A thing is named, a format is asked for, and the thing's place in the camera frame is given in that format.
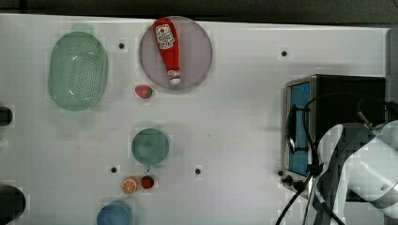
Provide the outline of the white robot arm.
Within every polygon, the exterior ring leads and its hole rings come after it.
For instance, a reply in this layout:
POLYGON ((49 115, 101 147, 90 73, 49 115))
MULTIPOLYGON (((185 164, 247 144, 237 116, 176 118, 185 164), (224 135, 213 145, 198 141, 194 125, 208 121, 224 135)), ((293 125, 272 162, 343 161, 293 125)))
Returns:
POLYGON ((323 171, 314 180, 313 225, 345 224, 349 190, 385 216, 397 218, 397 123, 373 130, 360 123, 330 128, 318 145, 323 171))

